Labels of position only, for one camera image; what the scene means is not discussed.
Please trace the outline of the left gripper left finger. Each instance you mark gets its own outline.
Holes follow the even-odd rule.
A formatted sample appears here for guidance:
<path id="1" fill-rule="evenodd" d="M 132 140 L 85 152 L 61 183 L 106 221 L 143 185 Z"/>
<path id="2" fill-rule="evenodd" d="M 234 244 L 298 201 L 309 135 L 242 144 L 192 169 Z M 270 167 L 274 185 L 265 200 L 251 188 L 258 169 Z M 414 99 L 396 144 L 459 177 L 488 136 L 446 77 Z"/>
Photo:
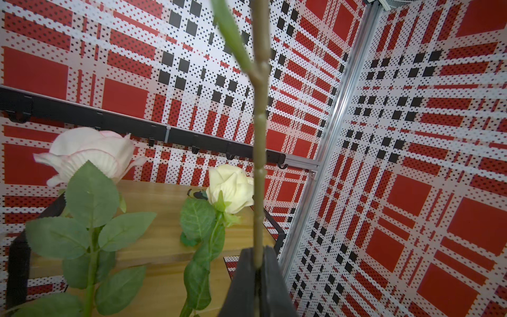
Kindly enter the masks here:
<path id="1" fill-rule="evenodd" d="M 259 308 L 256 302 L 257 269 L 253 258 L 253 248 L 241 251 L 236 273 L 218 316 L 254 316 L 256 308 Z"/>

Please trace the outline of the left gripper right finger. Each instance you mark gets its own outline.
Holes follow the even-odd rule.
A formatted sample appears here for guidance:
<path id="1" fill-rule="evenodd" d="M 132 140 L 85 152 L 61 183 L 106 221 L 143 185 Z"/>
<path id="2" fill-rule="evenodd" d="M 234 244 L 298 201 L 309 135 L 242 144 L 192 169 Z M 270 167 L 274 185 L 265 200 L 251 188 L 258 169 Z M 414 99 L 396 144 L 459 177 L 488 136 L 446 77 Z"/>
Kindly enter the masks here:
<path id="1" fill-rule="evenodd" d="M 260 316 L 297 317 L 274 248 L 264 247 L 260 270 Z"/>

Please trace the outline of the white rose flower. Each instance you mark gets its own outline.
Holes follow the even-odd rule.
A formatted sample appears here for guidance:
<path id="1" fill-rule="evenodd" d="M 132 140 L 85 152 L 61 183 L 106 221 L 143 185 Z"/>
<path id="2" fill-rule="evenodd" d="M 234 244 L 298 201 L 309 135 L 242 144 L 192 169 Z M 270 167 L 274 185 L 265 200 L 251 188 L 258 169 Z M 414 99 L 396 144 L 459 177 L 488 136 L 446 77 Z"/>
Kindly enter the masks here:
<path id="1" fill-rule="evenodd" d="M 180 212 L 180 241 L 197 249 L 184 270 L 186 301 L 181 316 L 191 316 L 211 303 L 211 262 L 223 251 L 225 229 L 239 224 L 237 213 L 253 205 L 253 182 L 237 166 L 211 167 L 208 188 L 198 191 L 197 198 L 185 200 Z"/>

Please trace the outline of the red gerbera flower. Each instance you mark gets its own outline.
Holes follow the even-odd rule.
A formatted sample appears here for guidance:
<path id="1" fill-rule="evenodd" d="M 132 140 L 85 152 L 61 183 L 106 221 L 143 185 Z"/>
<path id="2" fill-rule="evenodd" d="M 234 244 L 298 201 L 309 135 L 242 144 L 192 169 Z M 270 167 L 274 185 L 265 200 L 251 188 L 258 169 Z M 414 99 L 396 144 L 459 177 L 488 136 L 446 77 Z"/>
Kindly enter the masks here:
<path id="1" fill-rule="evenodd" d="M 267 133 L 267 100 L 270 74 L 269 60 L 271 57 L 271 38 L 269 30 L 269 1 L 254 1 L 252 10 L 253 53 L 250 59 L 240 36 L 235 19 L 225 1 L 211 2 L 215 19 L 219 26 L 225 44 L 236 58 L 241 70 L 246 73 L 254 90 L 254 247 L 253 265 L 259 271 L 263 264 L 263 220 L 264 220 L 264 190 L 266 133 Z"/>

